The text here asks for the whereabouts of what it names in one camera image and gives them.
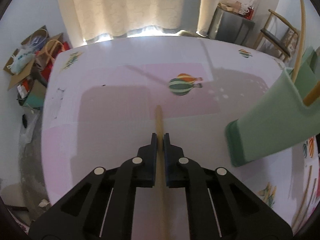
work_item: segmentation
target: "white tabletop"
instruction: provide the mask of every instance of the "white tabletop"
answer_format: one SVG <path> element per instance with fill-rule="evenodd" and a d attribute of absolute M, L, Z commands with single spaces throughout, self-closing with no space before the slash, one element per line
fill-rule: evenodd
<path fill-rule="evenodd" d="M 79 53 L 77 61 L 64 69 L 72 53 Z M 47 89 L 42 131 L 51 203 L 94 168 L 112 169 L 135 157 L 155 132 L 154 109 L 159 104 L 164 132 L 186 157 L 204 168 L 227 168 L 265 202 L 271 196 L 269 205 L 292 225 L 311 165 L 307 199 L 313 196 L 319 169 L 316 143 L 315 154 L 305 159 L 300 144 L 234 168 L 224 137 L 225 126 L 262 97 L 280 76 L 281 66 L 269 55 L 235 44 L 174 36 L 117 39 L 59 54 Z M 172 94 L 168 82 L 180 73 L 203 78 L 195 82 L 203 87 L 181 97 Z M 137 189 L 132 239 L 159 235 L 153 193 Z M 305 207 L 308 214 L 313 204 Z M 295 227 L 306 220 L 303 213 Z M 188 239 L 182 189 L 170 189 L 170 220 L 172 235 Z"/>

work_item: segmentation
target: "green container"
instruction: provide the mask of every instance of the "green container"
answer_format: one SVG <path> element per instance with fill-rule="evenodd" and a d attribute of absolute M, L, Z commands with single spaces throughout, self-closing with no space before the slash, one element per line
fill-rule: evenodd
<path fill-rule="evenodd" d="M 305 63 L 293 84 L 291 71 L 285 68 L 248 113 L 227 125 L 225 133 L 234 166 L 277 153 L 320 133 L 320 100 L 311 106 L 302 101 L 317 84 L 317 78 Z"/>

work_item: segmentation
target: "curtain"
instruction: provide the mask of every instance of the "curtain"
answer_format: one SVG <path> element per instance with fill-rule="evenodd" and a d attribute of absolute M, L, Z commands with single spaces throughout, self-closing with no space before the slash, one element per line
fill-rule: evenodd
<path fill-rule="evenodd" d="M 159 26 L 165 32 L 199 27 L 206 33 L 218 0 L 58 0 L 73 46 L 102 34 L 123 37 L 129 31 Z"/>

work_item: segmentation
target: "chair seat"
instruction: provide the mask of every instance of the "chair seat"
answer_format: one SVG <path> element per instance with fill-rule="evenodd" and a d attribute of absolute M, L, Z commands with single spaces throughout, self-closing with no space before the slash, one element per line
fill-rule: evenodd
<path fill-rule="evenodd" d="M 265 35 L 270 40 L 272 40 L 275 44 L 277 44 L 284 51 L 285 54 L 291 57 L 290 51 L 287 49 L 286 45 L 283 42 L 281 42 L 276 36 L 274 36 L 270 31 L 266 29 L 262 29 L 261 32 L 263 33 L 263 35 Z"/>

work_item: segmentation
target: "dark green container base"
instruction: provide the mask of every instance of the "dark green container base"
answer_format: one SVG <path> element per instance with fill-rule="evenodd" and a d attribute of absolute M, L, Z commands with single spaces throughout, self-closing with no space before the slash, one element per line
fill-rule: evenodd
<path fill-rule="evenodd" d="M 225 129 L 231 163 L 235 167 L 248 163 L 244 159 L 244 152 L 237 121 L 238 120 L 230 122 Z"/>

